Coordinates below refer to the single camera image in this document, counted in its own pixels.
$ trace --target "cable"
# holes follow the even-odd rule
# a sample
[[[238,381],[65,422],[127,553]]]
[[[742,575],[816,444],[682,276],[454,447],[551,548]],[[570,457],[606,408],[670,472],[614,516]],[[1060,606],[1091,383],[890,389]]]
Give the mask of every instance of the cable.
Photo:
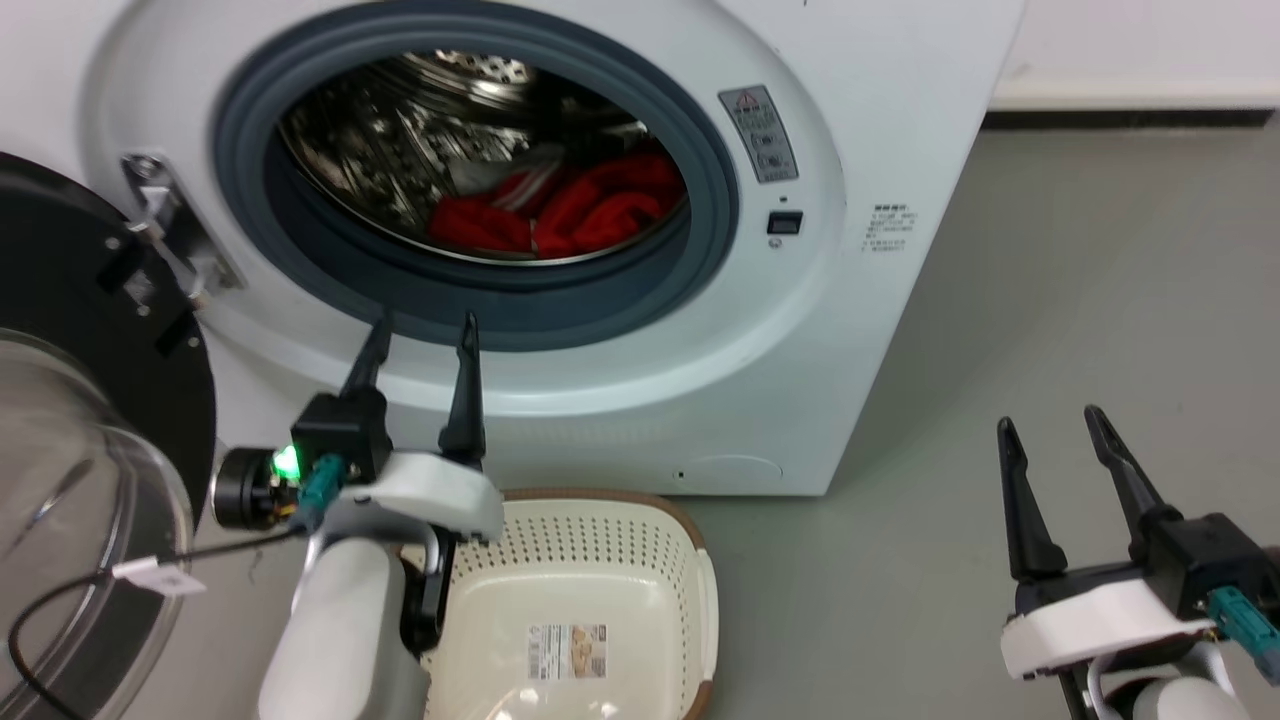
[[[193,550],[191,552],[182,552],[178,555],[170,555],[168,557],[156,557],[160,565],[166,565],[172,562],[186,562],[188,560],[198,560],[201,557],[212,557],[215,555],[227,555],[230,552],[239,552],[242,550],[252,550],[256,547],[262,547],[268,544],[275,544],[291,538],[305,536],[306,530],[303,528],[293,528],[283,533],[276,533],[274,536],[259,537],[242,542],[233,542],[227,544],[218,544],[214,547],[205,547],[201,550]],[[22,657],[22,651],[18,650],[18,634],[22,632],[22,626],[27,624],[41,607],[49,605],[50,602],[58,600],[59,597],[83,588],[88,585],[96,585],[104,580],[111,579],[111,569],[104,568],[95,573],[87,575],[81,575],[79,578],[67,580],[65,583],[52,588],[45,594],[37,597],[35,602],[28,605],[18,614],[18,618],[9,626],[9,657],[13,659],[13,666],[17,667],[18,674],[22,675],[23,682],[27,683],[36,694],[38,694],[45,702],[47,702],[54,710],[58,710],[67,720],[84,720],[84,716],[76,712],[67,706],[65,702],[58,698],[49,688],[46,688],[40,679],[36,678],[35,671],[27,665],[26,659]]]

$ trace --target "white washing machine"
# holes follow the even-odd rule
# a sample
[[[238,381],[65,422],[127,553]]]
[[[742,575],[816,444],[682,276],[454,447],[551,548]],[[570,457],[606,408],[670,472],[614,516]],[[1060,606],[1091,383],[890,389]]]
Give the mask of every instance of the white washing machine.
[[[472,310],[500,487],[822,495],[1021,5],[24,0],[0,151],[164,236],[227,445],[287,442],[389,307],[389,432],[433,447]],[[660,147],[682,195],[603,251],[436,242],[442,168],[540,145]]]

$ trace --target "red towel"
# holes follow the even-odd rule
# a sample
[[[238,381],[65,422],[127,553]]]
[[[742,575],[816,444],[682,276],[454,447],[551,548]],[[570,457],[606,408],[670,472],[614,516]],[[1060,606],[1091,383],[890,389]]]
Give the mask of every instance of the red towel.
[[[428,232],[433,238],[477,250],[532,252],[534,231],[529,220],[489,205],[489,197],[442,197],[431,213]]]
[[[547,204],[563,174],[559,160],[518,170],[489,192],[442,197],[428,233],[438,241],[506,252],[532,252],[530,219]]]
[[[666,215],[685,196],[676,164],[636,152],[596,165],[562,187],[534,227],[539,258],[595,252],[623,242]]]
[[[508,252],[536,247],[539,258],[570,258],[631,238],[684,196],[676,164],[645,147],[579,176],[557,161],[518,172],[492,192],[443,197],[428,232],[462,247]]]

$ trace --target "white plastic basket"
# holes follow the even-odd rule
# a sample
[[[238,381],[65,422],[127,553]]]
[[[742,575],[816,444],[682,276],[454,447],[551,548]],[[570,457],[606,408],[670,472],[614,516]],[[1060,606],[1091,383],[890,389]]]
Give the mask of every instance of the white plastic basket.
[[[431,720],[694,720],[719,641],[692,520],[654,496],[507,493],[502,541],[460,546]]]

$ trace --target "warning label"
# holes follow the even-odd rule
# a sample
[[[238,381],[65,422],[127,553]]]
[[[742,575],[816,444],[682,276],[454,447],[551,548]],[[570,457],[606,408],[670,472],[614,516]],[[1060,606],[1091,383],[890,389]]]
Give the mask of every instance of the warning label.
[[[905,204],[876,205],[863,236],[863,252],[897,252],[915,234],[916,213]]]
[[[755,179],[763,183],[800,177],[791,140],[763,85],[726,90],[719,99],[746,146]]]

